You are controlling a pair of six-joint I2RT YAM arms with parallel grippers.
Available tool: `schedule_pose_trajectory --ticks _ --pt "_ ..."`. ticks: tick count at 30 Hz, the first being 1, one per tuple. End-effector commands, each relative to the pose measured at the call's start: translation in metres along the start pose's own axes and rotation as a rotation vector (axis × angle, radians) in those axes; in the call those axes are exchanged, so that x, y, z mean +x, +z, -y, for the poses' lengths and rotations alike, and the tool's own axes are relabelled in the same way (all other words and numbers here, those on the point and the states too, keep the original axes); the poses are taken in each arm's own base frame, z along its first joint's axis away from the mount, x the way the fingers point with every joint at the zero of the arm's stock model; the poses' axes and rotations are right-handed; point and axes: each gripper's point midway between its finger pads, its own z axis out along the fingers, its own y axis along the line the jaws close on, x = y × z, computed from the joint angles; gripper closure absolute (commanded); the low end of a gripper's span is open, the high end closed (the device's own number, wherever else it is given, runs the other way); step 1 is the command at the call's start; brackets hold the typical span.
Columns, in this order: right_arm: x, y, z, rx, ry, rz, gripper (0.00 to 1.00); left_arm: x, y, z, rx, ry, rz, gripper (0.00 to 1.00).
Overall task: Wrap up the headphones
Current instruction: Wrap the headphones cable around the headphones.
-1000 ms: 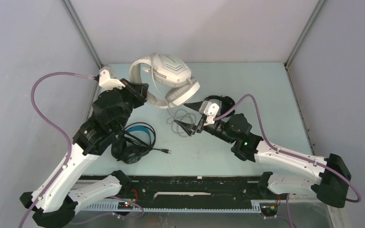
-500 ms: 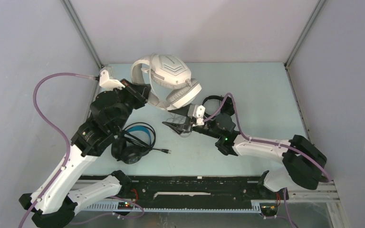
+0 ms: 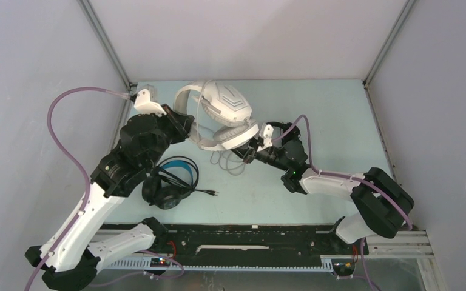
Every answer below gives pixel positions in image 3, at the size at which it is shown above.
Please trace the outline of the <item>white gaming headset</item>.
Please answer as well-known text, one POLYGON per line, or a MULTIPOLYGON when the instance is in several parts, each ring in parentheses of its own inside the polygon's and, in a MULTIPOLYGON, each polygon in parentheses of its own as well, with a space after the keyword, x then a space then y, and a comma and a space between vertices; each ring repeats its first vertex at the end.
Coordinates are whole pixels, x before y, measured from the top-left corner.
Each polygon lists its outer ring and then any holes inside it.
POLYGON ((200 150, 218 152, 218 165, 225 152, 232 152, 247 144, 260 132, 258 122, 252 117, 252 107, 248 100, 230 85, 215 81, 191 82, 175 94, 173 110, 188 115, 187 108, 190 99, 196 101, 197 108, 189 139, 200 150), (214 132, 212 139, 204 138, 199 132, 201 128, 205 128, 199 123, 200 109, 222 125, 214 132))

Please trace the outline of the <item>black headset with blue band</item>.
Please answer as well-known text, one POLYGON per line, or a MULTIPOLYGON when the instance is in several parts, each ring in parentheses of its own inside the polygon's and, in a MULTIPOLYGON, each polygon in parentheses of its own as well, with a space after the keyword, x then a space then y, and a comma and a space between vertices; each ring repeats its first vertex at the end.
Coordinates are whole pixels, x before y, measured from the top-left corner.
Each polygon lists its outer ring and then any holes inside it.
POLYGON ((198 188, 200 171, 197 163, 185 156, 171 156, 162 160, 144 180, 141 189, 141 197, 150 206, 156 206, 161 210, 169 210, 188 198, 194 192, 217 196, 215 190, 202 190, 198 188), (171 173, 171 168, 182 168, 188 172, 190 181, 187 182, 179 176, 171 173))

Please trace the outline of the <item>small black on-ear headphones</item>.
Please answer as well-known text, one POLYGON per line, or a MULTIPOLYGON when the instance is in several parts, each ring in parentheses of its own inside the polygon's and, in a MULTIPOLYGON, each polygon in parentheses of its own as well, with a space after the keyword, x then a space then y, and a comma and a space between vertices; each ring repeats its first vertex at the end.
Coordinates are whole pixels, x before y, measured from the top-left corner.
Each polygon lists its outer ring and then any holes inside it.
POLYGON ((268 125, 273 126, 273 128, 280 129, 280 135, 276 138, 272 139, 272 142, 281 141, 282 144, 292 141, 292 140, 299 140, 301 137, 301 131, 296 126, 290 122, 283 123, 283 122, 276 122, 271 121, 268 122, 268 125))

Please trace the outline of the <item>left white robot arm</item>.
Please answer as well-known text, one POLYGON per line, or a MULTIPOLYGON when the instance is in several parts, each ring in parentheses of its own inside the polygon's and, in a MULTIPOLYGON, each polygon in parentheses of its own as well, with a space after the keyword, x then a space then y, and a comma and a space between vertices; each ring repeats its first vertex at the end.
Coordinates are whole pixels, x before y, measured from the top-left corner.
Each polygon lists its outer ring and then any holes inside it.
POLYGON ((106 218, 145 181, 172 144, 185 141, 194 117, 162 105, 161 114, 138 114, 120 129, 120 139, 86 177, 86 189, 70 217, 42 246, 25 257, 51 290, 82 290, 107 265, 135 252, 161 252, 167 229, 146 218, 132 229, 100 242, 93 237, 106 218))

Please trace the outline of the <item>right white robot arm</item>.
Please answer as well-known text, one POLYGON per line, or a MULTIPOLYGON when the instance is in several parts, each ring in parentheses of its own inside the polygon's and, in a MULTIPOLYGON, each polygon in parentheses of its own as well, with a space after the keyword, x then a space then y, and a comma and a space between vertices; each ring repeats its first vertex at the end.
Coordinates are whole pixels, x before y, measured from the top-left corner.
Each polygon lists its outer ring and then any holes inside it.
POLYGON ((246 163, 258 160, 283 170, 282 183, 291 193, 324 194, 353 203, 357 213, 339 219, 328 238, 329 247, 336 253, 345 253, 367 236, 394 238, 403 225, 412 225, 408 215, 414 207, 413 198, 380 168, 351 175, 317 173, 307 162, 308 155, 298 139, 263 150, 251 140, 233 153, 246 163))

